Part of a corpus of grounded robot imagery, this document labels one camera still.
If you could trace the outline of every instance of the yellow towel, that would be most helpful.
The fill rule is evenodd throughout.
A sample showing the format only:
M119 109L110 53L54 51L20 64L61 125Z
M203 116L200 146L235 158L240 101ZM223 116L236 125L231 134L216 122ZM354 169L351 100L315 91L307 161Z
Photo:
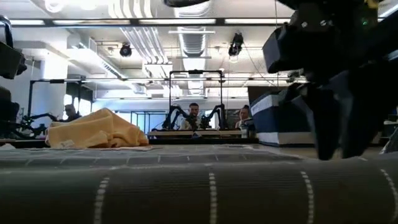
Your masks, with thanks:
M148 145L145 134L109 109L69 123L53 122L47 130L50 147L133 147Z

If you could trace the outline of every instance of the fluorescent light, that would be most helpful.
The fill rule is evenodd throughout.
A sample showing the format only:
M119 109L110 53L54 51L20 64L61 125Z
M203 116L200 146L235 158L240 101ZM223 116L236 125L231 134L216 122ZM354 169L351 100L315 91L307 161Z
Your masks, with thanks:
M172 78L172 81L206 81L207 79L208 78Z
M40 26L44 25L43 20L35 20L35 19L27 19L27 20L11 20L11 25L13 26L23 26L23 25L30 25L30 26Z
M87 20L73 20L63 19L54 20L56 25L129 25L129 20L112 20L112 19L87 19Z
M169 34L215 34L213 30L169 30Z
M140 24L151 25L151 24L162 24L162 25L173 25L173 24L215 24L216 19L140 19Z
M290 22L290 19L225 19L225 24L276 24Z
M179 97L178 100L199 100L205 99L204 96L193 96L193 97Z
M227 81L246 81L246 80L249 80L249 78L223 78L223 80L227 80Z
M398 10L398 4L387 10L386 12L383 12L380 17L387 17L390 16L392 13L394 13L396 10Z

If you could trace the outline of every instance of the ventilation duct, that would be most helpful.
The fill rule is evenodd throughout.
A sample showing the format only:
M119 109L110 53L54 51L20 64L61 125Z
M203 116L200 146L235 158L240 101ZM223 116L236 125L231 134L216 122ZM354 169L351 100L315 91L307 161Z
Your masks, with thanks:
M67 40L68 55L71 56L71 58L77 61L87 60L89 58L91 62L96 61L95 64L117 78L129 78L124 75L117 66L113 65L112 62L97 51L97 43L91 37L85 35L79 35L79 37L77 37L76 34L72 34ZM122 80L120 80L120 82L131 88L135 94L146 94L146 88L144 86L140 86L137 83L123 82Z
M108 12L111 18L153 18L150 11L150 0L112 0L108 4ZM160 44L156 28L127 27L120 28L120 30L138 51L144 63L163 64L169 62Z
M174 9L175 17L190 18L204 17L207 15L211 1L207 1L194 6L180 7ZM178 27L178 31L204 31L206 27ZM183 65L186 70L204 70L206 61L206 35L205 34L179 34ZM198 78L200 75L190 75L191 78ZM189 81L188 88L191 95L203 94L203 82Z

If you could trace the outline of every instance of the black metal frame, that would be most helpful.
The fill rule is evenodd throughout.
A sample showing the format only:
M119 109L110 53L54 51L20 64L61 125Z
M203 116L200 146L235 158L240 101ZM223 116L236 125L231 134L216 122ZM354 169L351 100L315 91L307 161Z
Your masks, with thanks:
M201 75L203 73L218 73L220 75L220 104L223 104L223 78L224 78L224 73L221 70L172 70L169 72L169 112L172 109L172 75L174 73L188 73L190 75ZM225 120L225 116L221 118L221 122L224 123ZM171 120L171 116L169 117L169 130L172 129L171 125L172 125L172 120Z
M213 19L214 22L209 23L195 23L197 19ZM228 19L239 19L241 22L226 22ZM269 22L251 22L253 19L266 20ZM281 26L283 22L277 20L290 20L289 17L201 17L201 18L131 18L131 19L11 19L12 21L26 21L24 25L16 24L12 25L15 28L100 28L100 27L183 27L183 26L220 26L220 27L231 27L231 26L266 26L275 27ZM43 24L26 25L28 21L39 20L43 21ZM178 22L178 21L192 20L192 23ZM64 24L57 24L57 21L62 21ZM162 22L162 23L148 23L147 21L176 21L176 22Z
M135 113L137 115L136 117L136 125L138 126L138 116L140 115L144 115L144 130L143 132L145 134L147 134L147 132L150 131L150 116L151 115L167 115L166 110L162 111L162 110L155 110L155 111L151 111L151 110L147 110L147 111L134 111L134 110L121 110L121 111L116 111L118 113L130 113L130 123L132 123L132 114Z
M80 104L80 100L81 100L81 86L83 84L82 80L31 80L29 83L29 99L28 99L28 105L27 105L27 115L31 116L32 113L32 99L33 99L33 85L37 82L49 82L51 84L64 84L64 83L68 83L68 82L73 82L73 83L77 83L79 85L78 88L78 101Z

